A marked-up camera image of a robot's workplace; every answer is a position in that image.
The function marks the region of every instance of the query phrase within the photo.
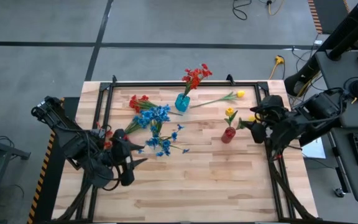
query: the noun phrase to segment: wooden table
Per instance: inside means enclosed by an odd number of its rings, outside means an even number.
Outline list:
[[[90,129],[93,122],[100,82],[85,82],[81,92],[76,122],[83,129]],[[268,81],[271,95],[280,95],[289,108],[284,83]],[[230,91],[244,90],[245,97],[234,102],[220,101],[198,108],[188,109],[183,116],[170,115],[162,135],[170,135],[177,124],[183,125],[175,145],[189,148],[182,154],[172,149],[170,157],[156,157],[146,146],[145,154],[133,153],[134,159],[148,157],[135,170],[135,182],[119,186],[112,192],[98,191],[94,222],[252,222],[277,221],[272,185],[264,144],[253,142],[249,130],[238,130],[235,138],[224,144],[220,138],[227,123],[223,120],[226,108],[238,110],[238,118],[248,119],[256,106],[251,87],[199,87],[190,91],[191,105],[220,98]],[[148,95],[158,105],[169,104],[176,111],[174,102],[184,87],[124,87],[114,88],[109,124],[113,130],[129,124],[135,111],[129,107],[132,95]],[[102,104],[103,118],[106,99]],[[129,135],[132,142],[144,145],[151,137],[148,129]],[[284,153],[290,187],[299,201],[317,216],[308,174],[301,155],[296,149]],[[59,186],[53,218],[59,217],[71,204],[80,190],[82,170],[75,170],[66,162]],[[287,206],[283,192],[280,194],[284,214]]]

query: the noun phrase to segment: yellow flower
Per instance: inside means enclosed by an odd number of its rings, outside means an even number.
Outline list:
[[[232,116],[234,114],[234,109],[233,108],[228,108],[227,110],[226,110],[226,115],[227,116]]]
[[[255,121],[255,120],[256,120],[256,118],[255,118],[255,116],[254,116],[254,115],[250,115],[250,116],[248,117],[248,120],[249,120],[249,121]]]
[[[241,97],[243,97],[245,95],[245,91],[238,91],[237,92],[237,97],[238,98],[241,98]]]

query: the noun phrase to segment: concrete floor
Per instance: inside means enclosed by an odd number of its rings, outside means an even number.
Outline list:
[[[348,1],[350,7],[357,2]],[[94,42],[106,3],[0,0],[0,41]],[[244,8],[247,21],[232,15],[231,4],[223,0],[115,0],[103,42],[311,45],[316,37],[307,0],[287,0],[275,17],[254,1]],[[79,96],[92,51],[91,47],[0,47],[0,135],[32,153],[28,161],[9,164],[0,187],[0,220],[25,223],[28,217],[50,133],[30,115],[31,108],[47,95]],[[301,55],[305,50],[295,52]],[[201,62],[211,67],[215,80],[228,73],[236,79],[260,80],[269,77],[276,55],[285,57],[286,76],[296,72],[296,58],[289,50],[102,48],[92,80],[110,80],[112,75],[119,80],[177,80],[184,68]],[[282,72],[279,67],[274,79],[281,79]],[[322,80],[317,87],[325,88]],[[353,195],[337,198],[331,191],[339,187],[335,171],[316,169],[313,163],[306,165],[320,217],[358,222]],[[12,184],[24,188],[23,199]]]

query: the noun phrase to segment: small vase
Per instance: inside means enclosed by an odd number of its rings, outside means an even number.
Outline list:
[[[175,101],[175,107],[178,111],[185,112],[190,103],[190,97],[185,96],[183,93],[180,93]]]
[[[229,143],[236,135],[236,130],[233,127],[228,127],[226,130],[224,130],[224,133],[222,135],[222,142],[223,143]]]

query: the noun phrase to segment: red vase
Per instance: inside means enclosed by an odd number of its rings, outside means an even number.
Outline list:
[[[229,143],[236,135],[236,130],[233,127],[228,127],[226,130],[224,130],[224,133],[222,135],[222,142],[223,143]]]

